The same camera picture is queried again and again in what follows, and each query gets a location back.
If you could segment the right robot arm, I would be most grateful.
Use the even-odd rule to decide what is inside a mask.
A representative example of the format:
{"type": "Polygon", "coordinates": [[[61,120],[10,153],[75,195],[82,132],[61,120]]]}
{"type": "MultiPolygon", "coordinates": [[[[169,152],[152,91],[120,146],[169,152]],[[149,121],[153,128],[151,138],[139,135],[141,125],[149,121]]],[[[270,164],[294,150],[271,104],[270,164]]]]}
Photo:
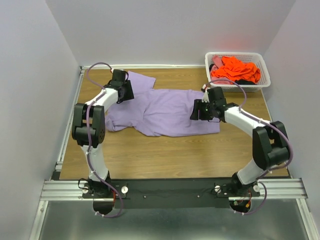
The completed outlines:
{"type": "Polygon", "coordinates": [[[292,145],[282,122],[258,118],[241,105],[228,103],[221,87],[204,85],[201,90],[203,97],[194,100],[191,120],[218,119],[239,128],[252,139],[252,159],[232,175],[230,183],[220,188],[220,192],[241,196],[269,171],[285,168],[292,161],[292,145]]]}

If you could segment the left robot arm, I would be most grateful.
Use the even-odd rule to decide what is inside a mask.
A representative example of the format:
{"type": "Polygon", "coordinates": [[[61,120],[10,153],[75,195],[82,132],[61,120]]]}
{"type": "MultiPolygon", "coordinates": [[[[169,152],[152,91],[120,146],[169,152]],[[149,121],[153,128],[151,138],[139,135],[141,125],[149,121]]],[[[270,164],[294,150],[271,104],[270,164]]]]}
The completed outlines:
{"type": "Polygon", "coordinates": [[[111,80],[101,87],[97,96],[74,106],[71,127],[71,136],[82,149],[89,169],[82,191],[97,198],[108,198],[115,194],[102,150],[106,135],[106,112],[114,104],[134,99],[129,73],[120,69],[112,69],[111,73],[111,80]]]}

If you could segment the purple t shirt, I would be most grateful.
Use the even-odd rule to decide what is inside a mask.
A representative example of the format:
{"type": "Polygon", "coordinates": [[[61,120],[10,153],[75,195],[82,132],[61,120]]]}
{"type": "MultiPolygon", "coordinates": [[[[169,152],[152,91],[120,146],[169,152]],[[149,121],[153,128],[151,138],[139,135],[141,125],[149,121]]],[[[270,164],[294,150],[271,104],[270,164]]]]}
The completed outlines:
{"type": "Polygon", "coordinates": [[[203,93],[194,90],[154,89],[156,79],[130,71],[134,98],[113,104],[105,116],[110,132],[132,127],[148,137],[186,137],[220,132],[218,119],[191,120],[194,100],[203,93]]]}

